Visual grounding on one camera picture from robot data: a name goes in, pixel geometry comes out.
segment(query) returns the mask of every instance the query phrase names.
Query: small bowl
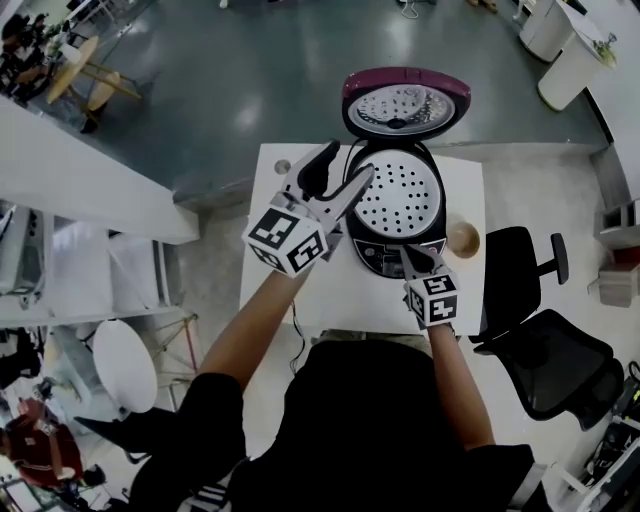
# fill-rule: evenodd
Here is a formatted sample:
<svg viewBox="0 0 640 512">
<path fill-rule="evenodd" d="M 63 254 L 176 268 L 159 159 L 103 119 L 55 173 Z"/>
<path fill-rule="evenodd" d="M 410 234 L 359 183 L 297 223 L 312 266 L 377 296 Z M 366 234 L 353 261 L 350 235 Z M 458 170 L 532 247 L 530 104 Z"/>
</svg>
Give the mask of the small bowl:
<svg viewBox="0 0 640 512">
<path fill-rule="evenodd" d="M 447 247 L 458 258 L 472 258 L 480 249 L 480 234 L 472 224 L 456 222 L 447 226 Z"/>
</svg>

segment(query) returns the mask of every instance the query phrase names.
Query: wooden table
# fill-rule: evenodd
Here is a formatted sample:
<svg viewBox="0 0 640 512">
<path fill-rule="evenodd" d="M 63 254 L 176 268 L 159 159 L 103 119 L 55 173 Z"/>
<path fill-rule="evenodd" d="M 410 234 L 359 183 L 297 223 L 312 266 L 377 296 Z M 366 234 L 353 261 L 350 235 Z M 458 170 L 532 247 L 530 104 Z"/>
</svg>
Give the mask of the wooden table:
<svg viewBox="0 0 640 512">
<path fill-rule="evenodd" d="M 131 96 L 132 98 L 135 98 L 137 100 L 142 99 L 142 96 L 140 96 L 137 92 L 122 87 L 119 80 L 112 80 L 112 77 L 116 74 L 115 71 L 99 66 L 98 64 L 94 64 L 89 60 L 97 50 L 99 41 L 100 39 L 98 38 L 98 36 L 94 36 L 82 43 L 82 45 L 78 48 L 78 51 L 80 52 L 80 58 L 78 59 L 78 61 L 75 63 L 67 61 L 62 66 L 60 71 L 57 73 L 51 88 L 49 89 L 49 93 L 47 94 L 47 103 L 51 104 L 65 92 L 68 92 L 73 97 L 74 101 L 78 104 L 80 109 L 85 113 L 85 115 L 95 122 L 97 122 L 97 119 L 91 113 L 86 102 L 82 99 L 78 91 L 76 91 L 72 86 L 73 80 L 79 74 L 83 74 L 85 76 L 93 78 L 94 80 L 97 80 L 98 82 L 101 82 L 102 84 L 105 84 L 106 87 L 100 87 L 101 90 L 115 90 L 122 94 L 126 94 L 127 96 Z M 87 68 L 95 68 L 97 72 L 90 71 Z M 109 73 L 109 75 L 102 76 L 99 74 L 100 71 Z M 118 76 L 119 78 L 128 80 L 135 85 L 135 82 L 131 78 L 128 78 L 121 73 L 118 73 Z"/>
</svg>

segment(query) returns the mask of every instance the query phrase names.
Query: table leg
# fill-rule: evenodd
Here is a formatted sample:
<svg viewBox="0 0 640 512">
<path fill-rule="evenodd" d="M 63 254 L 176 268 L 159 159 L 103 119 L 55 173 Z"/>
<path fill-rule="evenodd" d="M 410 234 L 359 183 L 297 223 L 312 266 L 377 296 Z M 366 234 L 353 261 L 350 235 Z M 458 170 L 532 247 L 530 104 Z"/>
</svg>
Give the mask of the table leg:
<svg viewBox="0 0 640 512">
<path fill-rule="evenodd" d="M 92 68 L 96 68 L 99 69 L 100 71 L 104 71 L 105 73 L 114 73 L 115 71 L 113 69 L 109 69 L 109 68 L 105 68 L 104 66 L 99 66 L 98 64 L 95 64 L 94 62 L 87 62 L 85 64 L 85 66 L 91 66 Z M 122 73 L 120 73 L 120 78 L 124 78 L 125 80 L 129 80 L 129 82 L 132 83 L 136 83 L 136 81 L 133 78 L 129 78 L 128 76 L 124 76 Z"/>
<path fill-rule="evenodd" d="M 142 96 L 140 96 L 137 92 L 133 92 L 133 91 L 130 91 L 129 89 L 125 89 L 124 87 L 121 87 L 119 84 L 114 84 L 110 80 L 107 80 L 106 78 L 103 78 L 100 75 L 97 75 L 96 73 L 92 73 L 91 71 L 87 71 L 86 69 L 83 69 L 80 72 L 83 75 L 93 78 L 94 80 L 98 80 L 99 82 L 102 82 L 103 84 L 107 84 L 110 87 L 113 87 L 116 91 L 121 92 L 122 94 L 131 96 L 132 98 L 135 98 L 137 100 L 142 99 Z"/>
<path fill-rule="evenodd" d="M 78 105 L 78 107 L 80 108 L 80 110 L 82 111 L 82 113 L 87 116 L 89 119 L 91 119 L 94 123 L 98 124 L 98 119 L 96 118 L 96 116 L 94 116 L 91 111 L 87 108 L 87 106 L 85 105 L 84 101 L 82 100 L 82 96 L 80 96 L 80 94 L 78 93 L 78 91 L 76 91 L 73 87 L 69 86 L 69 88 L 67 89 L 67 91 L 69 91 L 69 94 L 71 95 L 71 97 L 73 98 L 73 100 L 76 102 L 76 105 Z"/>
</svg>

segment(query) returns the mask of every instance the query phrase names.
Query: perforated steamer plate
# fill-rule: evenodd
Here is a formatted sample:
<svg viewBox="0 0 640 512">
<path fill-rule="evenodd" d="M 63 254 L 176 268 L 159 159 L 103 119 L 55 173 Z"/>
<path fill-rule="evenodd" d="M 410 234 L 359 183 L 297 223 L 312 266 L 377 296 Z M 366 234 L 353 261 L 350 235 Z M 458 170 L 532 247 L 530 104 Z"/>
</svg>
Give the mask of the perforated steamer plate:
<svg viewBox="0 0 640 512">
<path fill-rule="evenodd" d="M 360 221 L 389 238 L 409 238 L 427 230 L 442 201 L 440 185 L 420 158 L 396 149 L 374 153 L 359 162 L 373 164 L 373 184 L 356 206 Z"/>
<path fill-rule="evenodd" d="M 382 87 L 354 101 L 349 119 L 379 135 L 411 135 L 435 130 L 455 114 L 455 104 L 443 92 L 426 85 Z"/>
</svg>

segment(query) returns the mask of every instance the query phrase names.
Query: black sleeve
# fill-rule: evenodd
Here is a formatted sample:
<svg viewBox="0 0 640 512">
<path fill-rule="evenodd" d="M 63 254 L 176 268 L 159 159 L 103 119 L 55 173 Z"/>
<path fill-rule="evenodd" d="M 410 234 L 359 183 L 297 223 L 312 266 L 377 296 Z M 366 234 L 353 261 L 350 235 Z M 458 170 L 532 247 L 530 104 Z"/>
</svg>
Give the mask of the black sleeve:
<svg viewBox="0 0 640 512">
<path fill-rule="evenodd" d="M 136 475 L 131 508 L 174 512 L 192 489 L 228 475 L 246 456 L 242 405 L 242 390 L 233 377 L 198 376 L 175 425 L 163 432 L 166 450 L 151 457 Z"/>
<path fill-rule="evenodd" d="M 466 454 L 465 477 L 469 499 L 483 510 L 507 510 L 535 464 L 528 445 L 483 446 Z M 551 512 L 542 483 L 539 483 L 524 511 Z"/>
</svg>

